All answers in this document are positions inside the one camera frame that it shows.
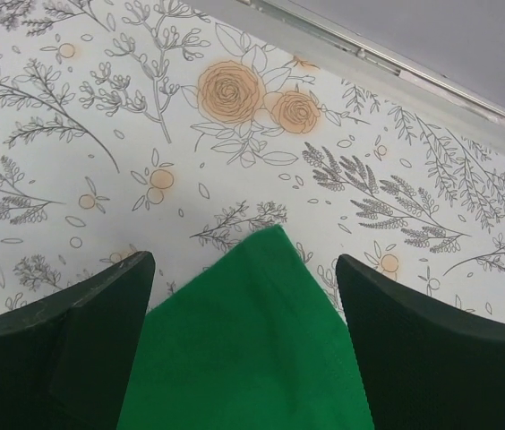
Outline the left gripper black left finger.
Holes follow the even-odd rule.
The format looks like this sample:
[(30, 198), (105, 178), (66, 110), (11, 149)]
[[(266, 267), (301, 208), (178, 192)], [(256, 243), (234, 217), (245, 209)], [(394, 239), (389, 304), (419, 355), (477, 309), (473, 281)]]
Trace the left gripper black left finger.
[(0, 429), (114, 429), (149, 303), (149, 252), (0, 314)]

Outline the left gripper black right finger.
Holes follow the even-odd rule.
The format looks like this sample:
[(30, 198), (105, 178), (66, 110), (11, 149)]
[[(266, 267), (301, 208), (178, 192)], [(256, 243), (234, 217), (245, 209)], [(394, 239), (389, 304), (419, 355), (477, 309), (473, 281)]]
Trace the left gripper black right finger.
[(339, 293), (378, 429), (505, 429), (505, 324), (343, 254)]

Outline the green t-shirt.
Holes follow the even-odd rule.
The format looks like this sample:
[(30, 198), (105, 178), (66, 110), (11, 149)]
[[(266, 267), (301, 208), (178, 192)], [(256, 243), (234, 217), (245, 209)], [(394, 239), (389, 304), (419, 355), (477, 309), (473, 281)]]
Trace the green t-shirt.
[(346, 323), (279, 226), (147, 314), (121, 429), (370, 429)]

